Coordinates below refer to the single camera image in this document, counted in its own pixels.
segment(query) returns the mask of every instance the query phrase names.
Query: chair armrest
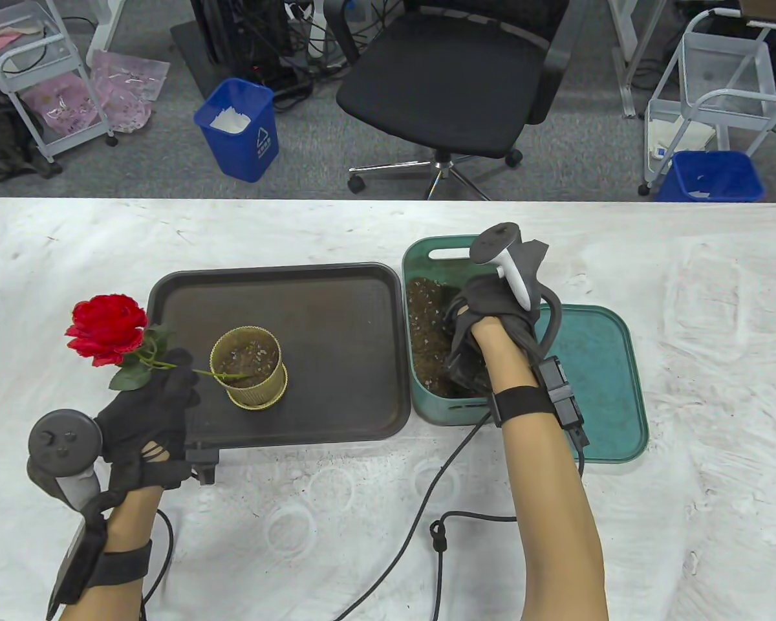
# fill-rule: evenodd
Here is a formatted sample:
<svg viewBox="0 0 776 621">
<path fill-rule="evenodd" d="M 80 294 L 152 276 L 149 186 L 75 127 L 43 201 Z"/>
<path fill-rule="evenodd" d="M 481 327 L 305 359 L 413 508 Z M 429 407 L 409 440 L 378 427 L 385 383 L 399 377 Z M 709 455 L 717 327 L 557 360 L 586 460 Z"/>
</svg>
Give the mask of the chair armrest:
<svg viewBox="0 0 776 621">
<path fill-rule="evenodd" d="M 546 120 L 557 89 L 560 88 L 563 75 L 569 66 L 569 59 L 572 58 L 572 50 L 580 37 L 588 9 L 589 0 L 569 0 L 563 19 L 546 53 L 541 81 L 538 83 L 535 103 L 532 104 L 529 112 L 528 124 L 539 125 Z"/>
<path fill-rule="evenodd" d="M 322 12 L 347 62 L 353 65 L 356 60 L 359 60 L 359 48 L 356 47 L 356 41 L 345 21 L 345 6 L 349 2 L 350 0 L 324 0 Z"/>
</svg>

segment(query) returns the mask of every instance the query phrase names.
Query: chair base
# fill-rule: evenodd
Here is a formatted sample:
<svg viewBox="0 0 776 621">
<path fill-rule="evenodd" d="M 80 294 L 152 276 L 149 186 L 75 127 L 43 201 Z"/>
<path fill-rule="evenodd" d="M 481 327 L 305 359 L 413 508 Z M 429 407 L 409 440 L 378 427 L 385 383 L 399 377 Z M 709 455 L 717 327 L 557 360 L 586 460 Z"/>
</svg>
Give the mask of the chair base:
<svg viewBox="0 0 776 621">
<path fill-rule="evenodd" d="M 474 185 L 468 177 L 462 174 L 456 167 L 459 162 L 465 162 L 476 156 L 456 156 L 453 157 L 451 153 L 445 153 L 445 151 L 435 151 L 431 160 L 414 160 L 414 162 L 397 162 L 396 164 L 379 164 L 377 166 L 355 166 L 355 168 L 349 168 L 347 171 L 350 174 L 347 180 L 347 187 L 354 194 L 359 194 L 365 189 L 365 181 L 362 180 L 360 175 L 362 173 L 369 172 L 394 172 L 394 171 L 430 171 L 431 182 L 427 187 L 426 194 L 423 194 L 423 198 L 426 201 L 431 201 L 433 194 L 437 186 L 442 180 L 448 177 L 453 177 L 459 181 L 467 189 L 471 190 L 475 195 L 479 196 L 484 201 L 490 201 L 491 199 L 486 195 L 483 190 Z M 509 168 L 515 168 L 523 160 L 523 154 L 517 149 L 513 149 L 506 156 L 506 165 Z"/>
</svg>

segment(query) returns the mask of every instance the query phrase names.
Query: hand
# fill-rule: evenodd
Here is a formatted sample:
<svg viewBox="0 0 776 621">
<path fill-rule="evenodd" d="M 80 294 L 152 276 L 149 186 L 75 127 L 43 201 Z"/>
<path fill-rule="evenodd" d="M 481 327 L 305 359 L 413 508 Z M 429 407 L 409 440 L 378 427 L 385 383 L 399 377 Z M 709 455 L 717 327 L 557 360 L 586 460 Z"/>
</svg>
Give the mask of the hand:
<svg viewBox="0 0 776 621">
<path fill-rule="evenodd" d="M 199 376 L 189 366 L 193 357 L 183 349 L 171 350 L 162 361 L 178 367 L 152 371 L 145 386 L 119 393 L 95 419 L 103 435 L 103 458 L 113 468 L 140 462 L 143 455 L 151 459 L 160 456 L 154 450 L 144 453 L 150 442 L 163 447 L 169 459 L 184 458 L 184 410 L 200 402 L 193 389 Z"/>
<path fill-rule="evenodd" d="M 448 376 L 457 384 L 487 393 L 491 382 L 477 339 L 486 333 L 496 338 L 507 335 L 525 352 L 537 352 L 535 323 L 539 317 L 541 311 L 521 307 L 509 284 L 497 275 L 471 279 L 445 314 L 446 329 L 453 332 L 451 354 L 446 363 Z"/>
</svg>

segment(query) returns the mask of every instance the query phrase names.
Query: blue trash bin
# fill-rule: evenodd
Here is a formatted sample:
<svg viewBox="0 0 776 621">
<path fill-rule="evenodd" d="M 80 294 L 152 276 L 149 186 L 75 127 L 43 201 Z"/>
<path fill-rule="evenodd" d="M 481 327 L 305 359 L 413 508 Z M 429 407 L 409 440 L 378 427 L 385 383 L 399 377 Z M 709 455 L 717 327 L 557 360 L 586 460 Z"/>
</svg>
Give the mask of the blue trash bin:
<svg viewBox="0 0 776 621">
<path fill-rule="evenodd" d="M 755 203 L 766 192 L 751 158 L 738 151 L 681 151 L 663 180 L 662 203 Z"/>
<path fill-rule="evenodd" d="M 210 127 L 213 119 L 229 107 L 250 117 L 250 124 L 241 133 Z M 273 91 L 264 86 L 237 78 L 224 80 L 195 113 L 194 120 L 225 175 L 255 183 L 279 154 Z"/>
</svg>

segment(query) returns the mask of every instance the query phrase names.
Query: white tablecloth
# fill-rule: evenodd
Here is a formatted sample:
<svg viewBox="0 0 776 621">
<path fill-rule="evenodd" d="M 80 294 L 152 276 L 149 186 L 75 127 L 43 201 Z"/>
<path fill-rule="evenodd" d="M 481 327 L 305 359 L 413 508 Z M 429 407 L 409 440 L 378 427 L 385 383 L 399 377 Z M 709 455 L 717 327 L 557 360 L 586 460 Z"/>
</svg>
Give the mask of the white tablecloth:
<svg viewBox="0 0 776 621">
<path fill-rule="evenodd" d="M 502 220 L 550 243 L 542 279 L 564 302 L 616 311 L 636 348 L 649 449 L 584 477 L 612 619 L 776 621 L 776 205 L 125 199 L 0 199 L 0 619 L 42 618 L 78 523 L 25 478 L 28 430 L 113 395 L 111 370 L 65 347 L 76 301 L 121 292 L 146 304 L 158 279 L 186 269 L 399 272 L 421 237 Z M 164 495 L 178 547 L 149 618 L 333 619 L 383 571 L 466 432 L 412 414 L 386 441 L 222 452 L 215 486 Z M 429 618 L 427 524 L 448 508 L 512 509 L 497 429 L 454 463 L 405 559 L 352 619 Z M 516 527 L 455 520 L 448 535 L 442 618 L 518 618 Z M 152 574 L 160 523 L 155 540 Z"/>
</svg>

